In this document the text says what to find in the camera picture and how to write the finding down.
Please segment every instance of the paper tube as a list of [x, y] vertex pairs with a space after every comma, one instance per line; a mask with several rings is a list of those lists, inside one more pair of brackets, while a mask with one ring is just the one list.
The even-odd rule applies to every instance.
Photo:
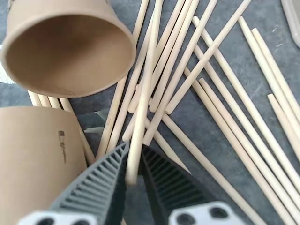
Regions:
[[25, 89], [77, 98], [121, 80], [136, 46], [106, 0], [15, 0], [1, 53], [7, 74]]
[[44, 107], [0, 109], [0, 224], [46, 210], [86, 169], [76, 117]]

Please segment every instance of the brown paper cup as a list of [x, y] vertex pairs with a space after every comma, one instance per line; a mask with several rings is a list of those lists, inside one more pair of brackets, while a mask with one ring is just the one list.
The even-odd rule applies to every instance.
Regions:
[[42, 107], [0, 109], [0, 224], [46, 210], [86, 169], [78, 123]]
[[24, 88], [75, 98], [123, 78], [136, 48], [105, 0], [15, 0], [1, 54], [7, 74]]

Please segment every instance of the gray fabric surface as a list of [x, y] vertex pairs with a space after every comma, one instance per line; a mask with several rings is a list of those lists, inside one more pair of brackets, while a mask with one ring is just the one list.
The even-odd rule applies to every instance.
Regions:
[[[116, 14], [127, 27], [132, 31], [135, 19], [140, 6], [140, 0], [111, 0], [110, 1]], [[165, 0], [163, 6], [163, 14], [161, 20], [160, 35], [168, 21], [169, 16], [176, 4], [176, 0]], [[234, 13], [235, 9], [239, 6], [242, 0], [219, 0], [218, 4], [206, 26], [208, 32], [215, 38], [221, 31], [227, 20]], [[142, 29], [140, 41], [138, 43], [138, 50], [141, 47], [142, 40], [147, 29], [151, 12], [153, 10], [155, 1], [151, 0], [148, 7], [148, 12], [145, 19], [145, 24]], [[199, 7], [196, 15], [201, 17], [208, 0], [200, 0]], [[245, 13], [243, 14], [250, 28], [257, 27], [271, 52], [274, 55], [276, 62], [281, 68], [287, 82], [294, 92], [297, 100], [300, 100], [300, 49], [293, 42], [280, 0], [253, 0]], [[0, 26], [0, 38], [4, 36], [5, 26]], [[178, 59], [184, 52], [190, 37], [195, 30], [191, 25], [187, 34], [184, 45]], [[202, 40], [199, 41], [200, 46], [205, 50], [207, 47]], [[247, 93], [253, 100], [257, 109], [265, 119], [266, 123], [272, 130], [274, 136], [279, 141], [280, 145], [285, 150], [288, 158], [294, 165], [295, 169], [300, 172], [300, 165], [297, 158], [291, 149], [285, 134], [280, 127], [280, 124], [272, 111], [268, 102], [267, 94], [271, 90], [264, 78], [238, 24], [234, 26], [227, 38], [224, 40], [220, 47], [221, 52], [228, 60], [232, 69], [236, 73], [240, 82], [246, 89]], [[198, 62], [197, 58], [193, 55], [188, 67], [192, 69]], [[220, 78], [232, 93], [234, 98], [240, 104], [242, 110], [250, 118], [256, 130], [257, 126], [245, 110], [244, 105], [240, 101], [233, 87], [230, 85], [228, 79], [222, 72], [220, 66], [216, 63], [215, 59], [210, 60], [213, 67], [219, 74]], [[211, 85], [213, 90], [219, 95], [212, 81], [208, 78], [207, 74], [203, 71], [199, 77], [204, 77]], [[111, 87], [101, 93], [93, 96], [72, 99], [71, 103], [74, 110], [81, 121], [82, 126], [85, 128], [103, 125], [103, 122], [91, 122], [91, 113], [108, 109], [113, 93], [114, 87]], [[28, 105], [29, 97], [26, 95], [25, 90], [20, 89], [15, 85], [0, 84], [1, 96], [0, 106], [9, 105]], [[226, 140], [216, 123], [213, 121], [209, 112], [203, 106], [198, 96], [193, 90], [189, 90], [183, 100], [180, 102], [174, 113], [171, 115], [172, 119], [178, 126], [186, 133], [186, 135], [194, 142], [194, 144], [202, 151], [203, 154], [213, 163], [213, 165], [228, 179], [228, 181], [236, 188], [236, 190], [249, 202], [253, 209], [268, 223], [272, 225], [283, 224], [275, 210], [266, 199], [258, 185], [254, 182], [249, 172], [246, 170], [238, 156], [233, 151], [229, 142]], [[214, 179], [203, 169], [201, 165], [190, 155], [185, 147], [177, 140], [171, 131], [163, 124], [158, 129], [165, 139], [169, 142], [175, 152], [179, 155], [191, 173], [201, 181], [210, 191], [221, 201], [231, 205], [235, 212], [241, 216], [247, 224], [252, 224], [241, 209], [232, 201], [232, 199], [225, 193], [225, 191], [214, 181]], [[86, 134], [91, 146], [97, 150], [99, 135]], [[143, 180], [139, 178], [136, 187], [129, 187], [127, 192], [126, 210], [124, 215], [127, 224], [129, 225], [152, 225], [154, 224], [150, 206], [145, 193]]]

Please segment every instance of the wooden dowel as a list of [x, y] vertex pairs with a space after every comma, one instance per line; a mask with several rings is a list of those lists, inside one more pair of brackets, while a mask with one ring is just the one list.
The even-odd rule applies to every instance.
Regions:
[[[203, 13], [203, 16], [200, 20], [200, 23], [199, 23], [199, 26], [197, 26], [196, 30], [194, 31], [193, 33], [193, 36], [191, 37], [191, 40], [189, 41], [184, 53], [183, 53], [183, 56], [179, 62], [179, 65], [177, 66], [175, 72], [174, 72], [174, 75], [173, 77], [178, 77], [180, 76], [179, 74], [182, 74], [183, 73], [183, 70], [184, 68], [186, 67], [186, 65], [188, 64], [188, 61], [191, 57], [191, 55], [193, 54], [193, 50], [197, 44], [197, 42], [199, 41], [200, 39], [200, 36], [201, 36], [201, 33], [206, 25], [206, 23], [208, 22], [208, 19], [210, 18], [210, 15], [213, 11], [213, 9], [215, 8], [215, 5], [216, 3], [218, 2], [218, 0], [210, 0], [204, 13]], [[193, 16], [194, 16], [194, 10], [191, 10], [187, 19], [186, 19], [186, 23], [184, 24], [185, 26], [187, 26], [187, 28], [184, 28], [185, 31], [187, 32], [189, 26], [190, 26], [190, 23], [193, 19]], [[170, 66], [167, 64], [168, 67], [166, 67], [166, 69], [164, 70], [164, 73], [162, 74], [161, 78], [160, 78], [160, 81], [158, 83], [158, 86], [156, 88], [156, 91], [155, 91], [155, 94], [153, 96], [153, 100], [150, 104], [150, 107], [149, 107], [149, 110], [151, 112], [155, 112], [158, 108], [158, 105], [160, 103], [160, 100], [163, 96], [163, 93], [165, 91], [165, 87], [167, 85], [167, 82], [169, 80], [169, 77], [170, 77], [170, 74], [172, 72], [172, 68], [174, 66], [174, 62], [176, 61], [177, 57], [178, 57], [178, 53], [179, 53], [179, 50], [180, 48], [178, 48], [178, 51], [176, 51], [176, 55], [172, 55], [170, 57], [173, 57], [173, 60], [171, 59], [171, 62], [172, 64], [170, 64]]]
[[[201, 58], [203, 56], [203, 53], [201, 52], [200, 48], [198, 48], [198, 50], [195, 49], [195, 53], [196, 53], [197, 57], [199, 57], [199, 58]], [[220, 90], [221, 94], [224, 96], [225, 100], [227, 101], [227, 103], [231, 107], [233, 113], [235, 113], [235, 115], [240, 120], [241, 124], [243, 125], [243, 127], [245, 128], [245, 130], [248, 132], [248, 134], [251, 137], [251, 139], [253, 140], [253, 142], [256, 144], [258, 150], [264, 156], [264, 158], [266, 159], [267, 163], [270, 165], [270, 167], [273, 170], [273, 172], [275, 173], [275, 175], [281, 181], [282, 185], [285, 187], [285, 189], [287, 190], [288, 194], [292, 197], [292, 199], [295, 201], [296, 205], [300, 209], [300, 204], [299, 204], [300, 195], [297, 192], [297, 190], [295, 189], [295, 187], [292, 185], [291, 181], [288, 179], [287, 175], [284, 173], [284, 171], [282, 170], [282, 168], [280, 167], [280, 165], [278, 164], [278, 162], [276, 161], [276, 159], [273, 157], [273, 155], [271, 154], [271, 152], [268, 149], [268, 147], [264, 144], [264, 142], [262, 141], [261, 137], [255, 131], [255, 129], [253, 128], [252, 124], [247, 119], [247, 117], [245, 116], [245, 114], [243, 113], [243, 111], [240, 109], [240, 107], [238, 106], [238, 104], [236, 103], [236, 101], [233, 99], [233, 97], [231, 96], [231, 94], [229, 93], [229, 91], [227, 90], [227, 88], [221, 82], [221, 80], [219, 79], [218, 75], [216, 74], [216, 72], [214, 71], [214, 69], [212, 68], [212, 66], [210, 64], [207, 64], [206, 67], [205, 67], [205, 69], [208, 72], [210, 78], [216, 84], [217, 88]], [[237, 136], [237, 138], [239, 139], [239, 141], [242, 144], [244, 142], [248, 141], [247, 139], [245, 139], [245, 137], [242, 134], [239, 133], [239, 131], [234, 130], [234, 133], [235, 133], [235, 135]], [[248, 153], [250, 152], [253, 155], [253, 157], [258, 158], [258, 153], [256, 153], [256, 151], [253, 148], [249, 149], [249, 145], [247, 145], [247, 143], [246, 143], [246, 146], [244, 146], [245, 149], [247, 150], [247, 152]], [[262, 171], [263, 174], [266, 173], [266, 169], [265, 168], [261, 169], [259, 167], [259, 169]], [[276, 188], [279, 188], [278, 184], [280, 185], [280, 183], [276, 184], [276, 181], [272, 181], [272, 182], [274, 182], [273, 186], [276, 186]]]
[[264, 57], [266, 58], [276, 80], [278, 81], [281, 90], [283, 91], [287, 101], [289, 102], [295, 116], [298, 119], [298, 122], [300, 122], [300, 106], [295, 98], [295, 96], [292, 93], [291, 88], [289, 87], [289, 85], [287, 84], [282, 72], [280, 71], [279, 66], [277, 65], [275, 59], [272, 56], [272, 53], [270, 52], [267, 44], [265, 43], [263, 37], [261, 36], [261, 34], [259, 33], [257, 28], [254, 28], [252, 30], [252, 33], [264, 55]]
[[151, 79], [154, 70], [155, 51], [158, 43], [158, 32], [162, 6], [163, 1], [156, 0], [153, 16], [153, 25], [151, 29], [151, 36], [144, 68], [144, 82], [142, 83], [141, 97], [136, 112], [136, 123], [133, 130], [133, 135], [128, 153], [125, 176], [125, 180], [128, 185], [135, 185], [137, 181], [138, 168], [143, 146], [143, 136], [145, 132], [145, 122], [148, 111], [148, 101], [150, 98]]
[[[137, 15], [137, 19], [135, 22], [135, 27], [133, 30], [133, 38], [135, 40], [135, 43], [137, 43], [138, 38], [140, 36], [141, 28], [143, 25], [143, 21], [145, 18], [146, 10], [148, 7], [149, 0], [142, 0], [139, 13]], [[117, 84], [116, 90], [114, 92], [113, 98], [112, 98], [112, 104], [109, 109], [107, 119], [105, 122], [104, 130], [101, 136], [100, 144], [98, 147], [96, 160], [103, 157], [106, 153], [107, 146], [113, 131], [113, 125], [117, 117], [118, 109], [120, 106], [120, 102], [122, 99], [123, 91], [125, 88], [126, 80], [128, 75], [123, 77]]]
[[225, 192], [237, 203], [245, 214], [254, 224], [266, 225], [264, 220], [252, 209], [245, 199], [234, 189], [226, 178], [214, 167], [214, 165], [201, 153], [193, 142], [181, 131], [181, 129], [165, 113], [162, 117], [163, 122], [182, 142], [188, 151], [196, 160], [206, 169], [206, 171], [216, 180], [216, 182], [225, 190]]
[[[165, 64], [166, 64], [166, 62], [167, 62], [167, 60], [168, 60], [168, 58], [170, 56], [170, 53], [171, 53], [171, 51], [173, 49], [173, 46], [175, 44], [175, 41], [176, 41], [177, 37], [179, 36], [179, 38], [180, 38], [180, 36], [182, 36], [182, 33], [181, 34], [179, 34], [179, 33], [180, 33], [181, 27], [182, 27], [182, 25], [183, 25], [183, 23], [184, 23], [184, 21], [185, 21], [185, 19], [187, 17], [189, 8], [191, 6], [191, 3], [192, 3], [192, 0], [186, 0], [186, 1], [180, 0], [180, 1], [177, 2], [176, 6], [174, 8], [174, 11], [173, 11], [171, 17], [173, 16], [173, 14], [176, 17], [178, 17], [178, 15], [179, 15], [179, 17], [178, 17], [178, 19], [176, 21], [176, 24], [175, 24], [175, 26], [174, 26], [174, 28], [172, 30], [170, 38], [167, 40], [167, 43], [165, 45], [165, 48], [164, 48], [164, 51], [163, 51], [161, 57], [160, 58], [158, 58], [158, 57], [156, 58], [156, 63], [157, 62], [158, 63], [156, 65], [156, 68], [155, 68], [155, 70], [153, 72], [153, 76], [152, 76], [151, 90], [150, 90], [151, 94], [154, 91], [155, 86], [156, 86], [156, 84], [157, 84], [157, 82], [159, 80], [159, 77], [160, 77], [161, 73], [164, 70]], [[160, 39], [159, 44], [157, 46], [157, 52], [161, 50], [161, 48], [159, 48], [160, 43], [163, 43], [161, 40], [162, 40], [162, 38]], [[128, 112], [130, 112], [130, 113], [134, 113], [135, 112], [137, 104], [139, 102], [140, 95], [141, 95], [141, 87], [139, 87], [139, 88], [136, 89], [136, 92], [135, 92], [135, 94], [134, 94], [134, 96], [133, 96], [133, 98], [132, 98], [132, 100], [131, 100], [131, 102], [129, 104]]]
[[281, 127], [283, 128], [285, 135], [287, 139], [289, 140], [292, 149], [294, 150], [299, 162], [300, 162], [300, 141], [298, 140], [294, 130], [292, 129], [292, 126], [287, 119], [284, 111], [282, 110], [281, 106], [279, 105], [278, 101], [276, 100], [275, 96], [273, 94], [268, 95], [268, 99], [271, 103], [271, 106], [281, 124]]
[[43, 107], [51, 108], [51, 104], [50, 104], [49, 98], [47, 96], [38, 94], [38, 98]]
[[[202, 37], [208, 46], [210, 46], [213, 43], [213, 41], [207, 31], [205, 31], [205, 30], [203, 31]], [[215, 56], [216, 60], [218, 61], [218, 63], [220, 64], [221, 68], [223, 69], [225, 75], [229, 79], [230, 83], [234, 87], [235, 91], [238, 93], [240, 99], [244, 103], [244, 105], [247, 108], [248, 112], [250, 113], [251, 117], [254, 119], [258, 128], [262, 132], [262, 134], [263, 134], [264, 138], [266, 139], [266, 141], [268, 142], [269, 146], [272, 148], [277, 159], [280, 161], [282, 167], [284, 168], [284, 170], [290, 177], [291, 181], [294, 183], [298, 192], [300, 192], [300, 177], [299, 177], [298, 173], [296, 172], [293, 165], [291, 164], [291, 162], [285, 155], [285, 152], [283, 151], [283, 149], [279, 145], [278, 141], [276, 140], [276, 138], [270, 131], [269, 127], [263, 120], [262, 116], [260, 115], [257, 108], [253, 104], [251, 98], [246, 93], [245, 89], [239, 82], [238, 78], [236, 77], [235, 73], [231, 69], [230, 65], [228, 64], [228, 62], [226, 61], [226, 59], [224, 58], [222, 53], [219, 50], [217, 50], [215, 52], [214, 56]], [[264, 154], [264, 158], [266, 160], [269, 160], [268, 164], [271, 163], [274, 166], [278, 165], [277, 161], [274, 159], [273, 155], [270, 153], [270, 150], [265, 145], [265, 143], [262, 141], [261, 137], [256, 132], [256, 130], [254, 129], [254, 127], [252, 126], [252, 124], [250, 123], [248, 118], [245, 116], [244, 112], [241, 110], [239, 105], [236, 103], [236, 101], [234, 100], [234, 98], [232, 97], [232, 95], [230, 94], [228, 89], [225, 87], [223, 82], [220, 80], [220, 78], [218, 76], [210, 76], [210, 78], [213, 80], [214, 84], [217, 86], [219, 91], [222, 93], [222, 95], [224, 96], [225, 100], [227, 101], [227, 103], [229, 104], [231, 109], [235, 111], [236, 116], [238, 117], [239, 121], [242, 123], [243, 127], [246, 129], [247, 133], [250, 135], [251, 139], [257, 146], [258, 150], [262, 154]], [[285, 173], [281, 172], [282, 171], [281, 167], [279, 165], [278, 165], [278, 167], [280, 170], [280, 171], [278, 171], [278, 175], [281, 174], [283, 177], [286, 177]], [[294, 189], [293, 185], [290, 183], [288, 178], [286, 178], [285, 181], [284, 180], [280, 180], [280, 181], [283, 181], [282, 184], [285, 186], [285, 188], [289, 187], [290, 189], [291, 188]]]
[[128, 109], [129, 103], [131, 101], [131, 98], [133, 96], [133, 93], [135, 91], [135, 86], [139, 79], [142, 67], [144, 65], [144, 60], [146, 58], [147, 48], [148, 48], [150, 34], [151, 34], [152, 20], [153, 20], [153, 17], [150, 20], [144, 42], [142, 44], [139, 55], [137, 57], [137, 60], [135, 63], [135, 68], [132, 72], [127, 90], [125, 92], [125, 96], [123, 98], [123, 102], [121, 104], [118, 117], [117, 117], [115, 125], [113, 127], [112, 134], [111, 134], [106, 152], [110, 152], [110, 151], [114, 150], [115, 147], [117, 146], [117, 143], [118, 143], [118, 140], [119, 140], [126, 116], [127, 116], [127, 109]]
[[[170, 33], [172, 32], [172, 28], [173, 28], [174, 24], [176, 23], [178, 14], [180, 13], [180, 9], [181, 9], [181, 6], [183, 5], [183, 3], [184, 3], [184, 0], [177, 1], [174, 11], [172, 12], [169, 22], [166, 26], [166, 29], [164, 30], [162, 37], [157, 45], [156, 60], [158, 60], [159, 56], [161, 55], [161, 52], [163, 51], [163, 48], [167, 42], [167, 39], [170, 36]], [[111, 138], [110, 138], [110, 141], [107, 146], [107, 151], [111, 151], [117, 146], [117, 143], [118, 143], [118, 140], [119, 140], [126, 116], [127, 116], [128, 106], [129, 106], [132, 96], [135, 92], [135, 87], [138, 82], [138, 79], [139, 79], [140, 73], [142, 71], [145, 58], [146, 58], [146, 53], [147, 53], [147, 48], [148, 48], [150, 33], [151, 33], [151, 27], [152, 27], [152, 21], [153, 21], [153, 14], [152, 14], [149, 26], [147, 28], [147, 32], [146, 32], [145, 39], [142, 44], [140, 53], [136, 60], [135, 68], [132, 72], [123, 102], [121, 104], [121, 108], [119, 110], [118, 117], [116, 119], [114, 128], [112, 130]]]
[[[60, 98], [60, 102], [65, 111], [68, 111], [75, 115], [73, 108], [68, 99]], [[79, 123], [78, 123], [78, 127], [79, 127], [79, 133], [80, 133], [80, 137], [81, 137], [81, 141], [82, 141], [82, 145], [83, 145], [83, 149], [84, 149], [85, 158], [88, 161], [89, 165], [92, 165], [96, 161], [95, 156], [93, 154], [92, 149], [90, 148], [88, 141], [86, 140], [84, 132]]]
[[61, 109], [60, 102], [58, 101], [58, 99], [56, 97], [48, 97], [48, 98], [49, 98], [52, 108]]
[[[168, 106], [165, 109], [165, 111], [166, 111], [167, 114], [171, 114], [174, 111], [174, 109], [176, 108], [176, 106], [178, 105], [178, 103], [182, 100], [182, 98], [184, 97], [184, 95], [186, 94], [186, 92], [188, 91], [188, 89], [192, 86], [192, 83], [194, 82], [194, 80], [197, 78], [197, 76], [203, 70], [205, 64], [210, 60], [210, 58], [212, 57], [213, 53], [221, 45], [221, 43], [223, 42], [223, 40], [225, 39], [225, 37], [227, 36], [227, 34], [230, 32], [230, 30], [235, 25], [235, 23], [237, 22], [237, 20], [239, 19], [239, 17], [242, 15], [242, 13], [246, 10], [246, 8], [247, 8], [247, 6], [249, 5], [250, 2], [251, 2], [251, 0], [244, 0], [241, 3], [241, 5], [238, 7], [238, 9], [235, 11], [235, 13], [232, 15], [232, 17], [229, 19], [229, 21], [227, 22], [227, 24], [225, 25], [225, 27], [221, 30], [221, 32], [219, 33], [219, 35], [214, 40], [214, 43], [212, 44], [212, 46], [209, 47], [208, 50], [206, 51], [205, 56], [203, 57], [203, 59], [200, 60], [197, 63], [197, 65], [195, 66], [195, 68], [193, 69], [193, 71], [191, 73], [191, 76], [189, 76], [184, 81], [184, 83], [182, 84], [182, 86], [179, 88], [179, 90], [176, 92], [176, 94], [173, 96], [173, 98], [169, 102]], [[184, 69], [185, 69], [185, 67], [183, 67], [182, 70], [180, 70], [181, 73], [178, 74], [178, 77], [175, 80], [176, 82], [174, 81], [174, 83], [172, 83], [172, 85], [173, 85], [172, 90], [175, 90], [175, 88], [176, 88], [176, 86], [178, 84], [178, 81], [180, 79], [180, 76], [183, 73]]]
[[138, 38], [139, 38], [140, 33], [141, 33], [141, 30], [142, 30], [142, 26], [143, 26], [143, 23], [144, 23], [144, 18], [145, 18], [145, 15], [146, 15], [148, 3], [149, 3], [149, 0], [142, 0], [141, 1], [140, 9], [139, 9], [139, 12], [137, 14], [136, 21], [135, 21], [135, 27], [134, 27], [133, 32], [132, 32], [132, 37], [135, 41], [135, 44], [137, 43]]
[[290, 105], [288, 104], [285, 95], [283, 94], [265, 56], [263, 55], [255, 37], [253, 36], [250, 28], [248, 27], [245, 19], [243, 17], [239, 18], [239, 23], [240, 23], [240, 27], [245, 35], [245, 38], [264, 74], [264, 76], [266, 77], [269, 86], [271, 87], [274, 95], [276, 96], [276, 99], [278, 100], [281, 108], [283, 109], [283, 111], [285, 112], [289, 122], [291, 123], [291, 126], [293, 127], [295, 134], [298, 136], [299, 140], [300, 140], [300, 125], [299, 122], [297, 120], [297, 118], [295, 117], [295, 114], [293, 113]]
[[42, 106], [42, 103], [39, 100], [38, 94], [33, 93], [30, 90], [28, 91], [28, 94], [29, 94], [29, 97], [30, 97], [30, 100], [31, 100], [33, 106]]
[[[267, 164], [264, 162], [261, 156], [256, 152], [251, 142], [247, 139], [243, 131], [234, 121], [233, 117], [224, 107], [223, 103], [219, 100], [219, 98], [216, 96], [216, 94], [213, 92], [213, 90], [210, 88], [210, 86], [205, 82], [203, 78], [200, 79], [200, 84], [203, 87], [204, 91], [206, 92], [206, 94], [204, 94], [203, 90], [200, 90], [202, 93], [202, 95], [200, 95], [200, 98], [204, 102], [205, 107], [209, 110], [210, 114], [213, 116], [216, 123], [219, 125], [222, 132], [229, 140], [229, 142], [234, 144], [234, 145], [232, 144], [233, 149], [239, 155], [243, 164], [252, 174], [253, 178], [260, 186], [262, 191], [265, 193], [266, 197], [269, 199], [274, 209], [277, 211], [277, 213], [282, 218], [282, 220], [286, 224], [289, 224], [290, 222], [293, 221], [293, 219], [286, 211], [285, 209], [286, 207], [287, 210], [295, 219], [295, 221], [299, 223], [300, 221], [299, 210], [297, 209], [296, 205], [293, 203], [289, 195], [286, 193], [284, 188], [281, 186], [277, 178], [274, 176], [270, 168], [267, 166]], [[283, 206], [283, 204], [278, 199], [275, 193], [278, 195], [278, 197], [285, 205], [285, 207]]]
[[[244, 0], [242, 2], [242, 4], [240, 5], [240, 7], [238, 8], [238, 10], [233, 14], [233, 16], [231, 17], [229, 22], [226, 24], [226, 26], [222, 29], [222, 31], [218, 35], [214, 45], [205, 53], [206, 60], [201, 60], [201, 62], [199, 62], [196, 65], [196, 67], [194, 68], [193, 72], [191, 73], [191, 76], [189, 76], [189, 78], [190, 77], [194, 78], [190, 84], [193, 83], [193, 81], [199, 75], [200, 71], [204, 68], [205, 64], [208, 62], [208, 60], [210, 59], [210, 57], [212, 56], [214, 51], [217, 49], [217, 47], [214, 47], [214, 46], [218, 46], [221, 44], [222, 40], [226, 37], [226, 35], [230, 31], [231, 27], [235, 24], [235, 21], [238, 20], [238, 17], [242, 14], [242, 12], [246, 9], [246, 7], [248, 6], [248, 4], [250, 2], [251, 2], [251, 0]], [[178, 74], [173, 75], [173, 77], [165, 91], [165, 94], [157, 108], [157, 111], [151, 121], [151, 125], [144, 136], [144, 140], [143, 140], [144, 144], [147, 145], [151, 142], [151, 140], [154, 136], [154, 132], [158, 128], [158, 125], [165, 113], [165, 107], [168, 105], [170, 99], [172, 98], [172, 94], [174, 93], [174, 91], [176, 89], [176, 86], [180, 80], [182, 73], [183, 73], [183, 71], [180, 74], [178, 73]]]

